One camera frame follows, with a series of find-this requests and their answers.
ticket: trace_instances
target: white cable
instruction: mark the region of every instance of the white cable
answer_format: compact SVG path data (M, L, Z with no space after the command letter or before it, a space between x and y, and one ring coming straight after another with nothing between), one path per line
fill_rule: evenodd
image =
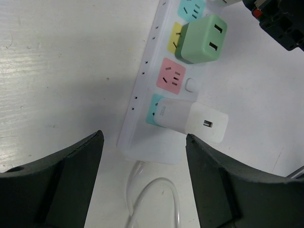
M138 227L137 223L136 223L137 216L138 216L138 213L140 211L142 201L143 201L145 195L147 194L150 187L152 187L153 185L159 184L159 183L164 183L171 189L172 194L173 194L175 228L181 228L179 196L178 196L176 187L174 186L172 181L167 179L167 178L156 178L156 179L152 180L149 184L147 184L143 188L141 193L139 194L138 198L135 201L135 205L133 206L131 193L133 192L133 188L136 185L136 183L139 179L139 176L143 172L143 169L144 169L146 164L147 163L137 161L135 163L134 167L131 170L131 173L130 173L130 176L129 176L129 179L128 179L128 182L127 182L126 196L127 196L127 206L128 206L130 217L129 217L129 220L128 220L128 223L127 223L126 227L127 228Z

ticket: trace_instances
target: screw hole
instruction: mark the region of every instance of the screw hole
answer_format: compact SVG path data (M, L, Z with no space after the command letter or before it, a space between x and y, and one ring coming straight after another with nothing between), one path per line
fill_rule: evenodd
M18 166L18 167L12 168L12 169L10 169L6 172L18 172L18 171L21 171L21 170L24 170L24 167Z

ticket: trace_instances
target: scuffed white surface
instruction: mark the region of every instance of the scuffed white surface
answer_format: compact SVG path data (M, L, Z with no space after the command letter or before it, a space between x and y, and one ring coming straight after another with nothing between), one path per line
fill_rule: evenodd
M123 227L127 219L124 187L133 162L115 145L157 4L0 3L0 171L103 130L86 228ZM282 49L241 4L228 7L223 17L229 25L226 45L204 76L199 98L230 117L226 137L216 147L256 168L287 175L304 163L303 52ZM177 186L183 227L198 228L186 156L174 166L148 166L138 190L159 176ZM165 187L156 188L145 205L140 227L170 227L173 202Z

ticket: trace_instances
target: green plug adapter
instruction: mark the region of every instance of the green plug adapter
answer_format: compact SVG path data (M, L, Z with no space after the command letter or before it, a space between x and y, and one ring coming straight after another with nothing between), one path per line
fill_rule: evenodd
M181 30L175 56L187 64L218 60L226 32L227 24L215 14L190 22Z

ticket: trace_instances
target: white charger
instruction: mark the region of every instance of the white charger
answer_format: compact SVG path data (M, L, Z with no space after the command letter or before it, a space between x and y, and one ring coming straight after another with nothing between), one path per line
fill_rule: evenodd
M228 115L199 102L163 98L157 104L154 121L159 126L220 143L224 139Z
M216 3L218 6L225 7L238 3L242 0L209 0L209 1Z

